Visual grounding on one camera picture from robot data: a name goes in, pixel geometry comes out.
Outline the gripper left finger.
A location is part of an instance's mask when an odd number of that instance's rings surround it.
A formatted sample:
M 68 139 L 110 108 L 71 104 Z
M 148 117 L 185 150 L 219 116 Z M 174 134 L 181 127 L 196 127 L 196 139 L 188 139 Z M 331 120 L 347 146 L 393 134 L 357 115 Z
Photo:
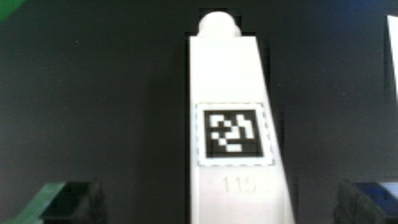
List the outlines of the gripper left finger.
M 101 183 L 46 183 L 11 224 L 107 224 Z

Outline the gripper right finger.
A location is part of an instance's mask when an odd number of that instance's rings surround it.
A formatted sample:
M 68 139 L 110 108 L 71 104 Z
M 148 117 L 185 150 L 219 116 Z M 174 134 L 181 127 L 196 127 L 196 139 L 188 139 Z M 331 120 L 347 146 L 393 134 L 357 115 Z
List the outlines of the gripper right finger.
M 334 224 L 398 224 L 398 182 L 341 182 Z

